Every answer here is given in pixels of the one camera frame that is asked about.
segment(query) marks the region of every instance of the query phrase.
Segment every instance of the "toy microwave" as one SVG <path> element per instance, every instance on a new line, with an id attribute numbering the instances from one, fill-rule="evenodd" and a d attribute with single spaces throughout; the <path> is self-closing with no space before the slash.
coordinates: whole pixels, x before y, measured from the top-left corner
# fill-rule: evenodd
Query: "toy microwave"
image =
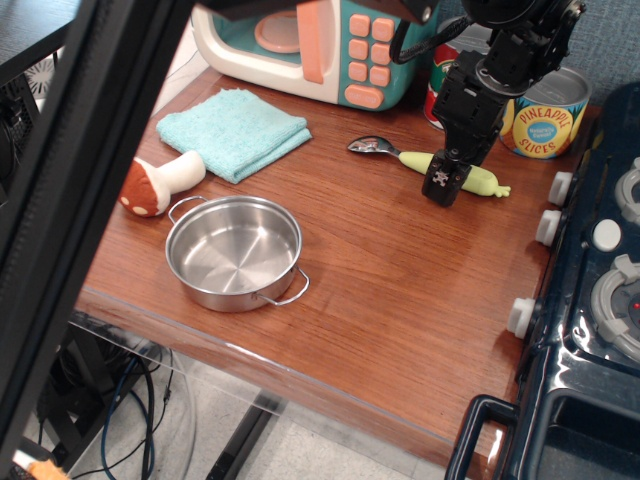
<path id="1" fill-rule="evenodd" d="M 432 36 L 436 18 L 411 25 L 404 48 Z M 365 110 L 392 107 L 413 80 L 415 61 L 397 65 L 389 57 L 399 21 L 348 0 L 233 22 L 203 7 L 192 15 L 198 50 L 220 73 Z"/>

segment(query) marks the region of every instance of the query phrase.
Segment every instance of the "metal pan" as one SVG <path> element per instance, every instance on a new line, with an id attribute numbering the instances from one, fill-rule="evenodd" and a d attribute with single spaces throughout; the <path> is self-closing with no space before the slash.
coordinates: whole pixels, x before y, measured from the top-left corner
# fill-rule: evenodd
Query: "metal pan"
<path id="1" fill-rule="evenodd" d="M 176 220 L 176 208 L 192 200 L 205 203 Z M 309 288 L 309 277 L 296 265 L 302 250 L 300 226 L 280 205 L 250 196 L 196 196 L 177 202 L 168 215 L 174 226 L 167 237 L 167 262 L 200 305 L 244 312 L 267 303 L 289 304 Z M 304 287 L 276 301 L 296 270 L 306 279 Z"/>

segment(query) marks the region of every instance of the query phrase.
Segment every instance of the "pink button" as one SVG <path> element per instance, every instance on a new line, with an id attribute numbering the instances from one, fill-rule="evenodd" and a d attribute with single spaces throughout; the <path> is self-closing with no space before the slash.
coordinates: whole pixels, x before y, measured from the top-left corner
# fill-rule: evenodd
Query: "pink button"
<path id="1" fill-rule="evenodd" d="M 366 60 L 369 56 L 369 44 L 366 40 L 354 38 L 349 40 L 349 55 L 356 60 Z"/>
<path id="2" fill-rule="evenodd" d="M 378 65 L 388 65 L 391 61 L 391 57 L 389 57 L 389 45 L 374 43 L 371 47 L 371 60 Z"/>
<path id="3" fill-rule="evenodd" d="M 369 69 L 365 63 L 351 62 L 349 64 L 349 78 L 356 82 L 364 82 L 367 80 Z"/>
<path id="4" fill-rule="evenodd" d="M 396 26 L 390 18 L 378 18 L 373 22 L 373 38 L 380 42 L 390 42 L 395 33 Z"/>
<path id="5" fill-rule="evenodd" d="M 349 33 L 356 37 L 366 37 L 369 35 L 369 29 L 371 28 L 371 19 L 366 15 L 360 15 L 356 13 L 351 15 L 349 19 Z"/>
<path id="6" fill-rule="evenodd" d="M 384 93 L 374 87 L 365 87 L 364 85 L 349 85 L 344 96 L 349 102 L 359 107 L 376 109 L 384 101 Z"/>
<path id="7" fill-rule="evenodd" d="M 391 82 L 391 70 L 388 67 L 374 65 L 371 67 L 369 80 L 378 87 L 386 87 Z"/>

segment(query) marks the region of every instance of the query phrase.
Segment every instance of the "blue wall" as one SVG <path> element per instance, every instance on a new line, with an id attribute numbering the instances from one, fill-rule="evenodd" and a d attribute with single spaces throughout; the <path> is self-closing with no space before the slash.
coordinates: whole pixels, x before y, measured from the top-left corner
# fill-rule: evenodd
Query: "blue wall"
<path id="1" fill-rule="evenodd" d="M 602 105 L 617 86 L 640 81 L 640 2 L 584 0 L 587 11 L 578 21 L 563 66 L 583 72 L 591 80 L 591 103 Z M 462 15 L 459 0 L 443 0 L 440 18 Z"/>

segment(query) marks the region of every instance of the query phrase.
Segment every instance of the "blue towel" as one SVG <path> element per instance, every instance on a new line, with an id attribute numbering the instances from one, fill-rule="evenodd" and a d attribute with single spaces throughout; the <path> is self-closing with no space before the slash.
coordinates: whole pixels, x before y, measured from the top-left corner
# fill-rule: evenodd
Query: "blue towel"
<path id="1" fill-rule="evenodd" d="M 207 170 L 238 183 L 311 138 L 307 120 L 293 117 L 247 90 L 222 90 L 158 122 L 163 142 L 197 151 Z"/>

